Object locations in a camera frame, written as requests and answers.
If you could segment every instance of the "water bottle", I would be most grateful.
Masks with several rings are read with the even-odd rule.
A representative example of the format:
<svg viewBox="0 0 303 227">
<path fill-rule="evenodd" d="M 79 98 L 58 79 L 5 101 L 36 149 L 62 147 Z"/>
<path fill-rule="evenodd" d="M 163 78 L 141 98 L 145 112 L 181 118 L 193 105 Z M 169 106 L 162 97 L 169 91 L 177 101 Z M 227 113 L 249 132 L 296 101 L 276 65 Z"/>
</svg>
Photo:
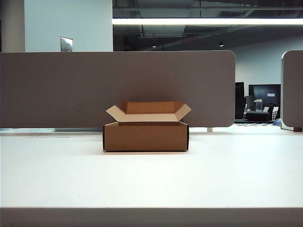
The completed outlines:
<svg viewBox="0 0 303 227">
<path fill-rule="evenodd" d="M 262 99 L 256 100 L 256 111 L 262 111 Z"/>
</svg>

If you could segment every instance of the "box flap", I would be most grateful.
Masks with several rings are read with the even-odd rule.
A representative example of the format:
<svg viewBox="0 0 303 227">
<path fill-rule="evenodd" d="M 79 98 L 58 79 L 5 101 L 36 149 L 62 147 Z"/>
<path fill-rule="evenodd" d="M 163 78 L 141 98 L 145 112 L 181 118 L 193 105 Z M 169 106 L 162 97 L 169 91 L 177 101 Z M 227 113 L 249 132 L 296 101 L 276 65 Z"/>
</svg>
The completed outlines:
<svg viewBox="0 0 303 227">
<path fill-rule="evenodd" d="M 113 106 L 107 112 L 118 122 L 178 122 L 191 109 L 183 102 L 122 102 L 125 111 Z"/>
<path fill-rule="evenodd" d="M 183 104 L 176 112 L 176 118 L 178 121 L 180 121 L 183 117 L 185 117 L 186 114 L 188 114 L 191 111 L 188 105 Z"/>
<path fill-rule="evenodd" d="M 106 112 L 111 115 L 116 121 L 121 121 L 125 116 L 125 112 L 121 110 L 118 106 L 114 105 L 106 110 Z"/>
</svg>

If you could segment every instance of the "white column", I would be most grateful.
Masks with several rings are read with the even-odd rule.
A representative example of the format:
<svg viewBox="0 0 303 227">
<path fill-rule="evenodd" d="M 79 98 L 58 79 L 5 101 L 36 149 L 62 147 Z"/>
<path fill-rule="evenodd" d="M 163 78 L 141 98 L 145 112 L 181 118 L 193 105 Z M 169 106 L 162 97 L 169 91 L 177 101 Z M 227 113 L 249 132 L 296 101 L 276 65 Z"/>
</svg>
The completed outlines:
<svg viewBox="0 0 303 227">
<path fill-rule="evenodd" d="M 24 52 L 24 1 L 2 0 L 0 4 L 2 52 Z"/>
<path fill-rule="evenodd" d="M 73 51 L 113 51 L 112 0 L 24 0 L 25 51 L 59 52 L 60 36 Z"/>
</svg>

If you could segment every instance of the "white wall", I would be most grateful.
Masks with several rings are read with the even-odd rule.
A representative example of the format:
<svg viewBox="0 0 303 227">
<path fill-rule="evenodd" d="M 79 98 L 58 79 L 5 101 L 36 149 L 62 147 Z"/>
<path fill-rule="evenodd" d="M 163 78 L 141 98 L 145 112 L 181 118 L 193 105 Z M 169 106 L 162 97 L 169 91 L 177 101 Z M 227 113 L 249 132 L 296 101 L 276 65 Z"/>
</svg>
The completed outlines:
<svg viewBox="0 0 303 227">
<path fill-rule="evenodd" d="M 303 36 L 231 48 L 236 54 L 236 81 L 248 84 L 280 84 L 281 58 L 289 50 L 303 50 Z"/>
<path fill-rule="evenodd" d="M 74 51 L 112 51 L 112 0 L 24 0 L 26 52 L 58 52 L 60 36 Z"/>
<path fill-rule="evenodd" d="M 2 0 L 2 52 L 24 52 L 24 1 Z"/>
</svg>

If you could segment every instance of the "fluorescent light fixture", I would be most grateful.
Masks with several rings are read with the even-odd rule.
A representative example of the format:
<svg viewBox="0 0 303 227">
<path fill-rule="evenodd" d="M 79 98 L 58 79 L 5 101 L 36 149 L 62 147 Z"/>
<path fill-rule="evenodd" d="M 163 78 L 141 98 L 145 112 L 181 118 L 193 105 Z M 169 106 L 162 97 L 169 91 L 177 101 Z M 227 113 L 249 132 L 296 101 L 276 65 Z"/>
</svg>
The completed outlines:
<svg viewBox="0 0 303 227">
<path fill-rule="evenodd" d="M 113 25 L 303 25 L 303 18 L 117 18 Z"/>
</svg>

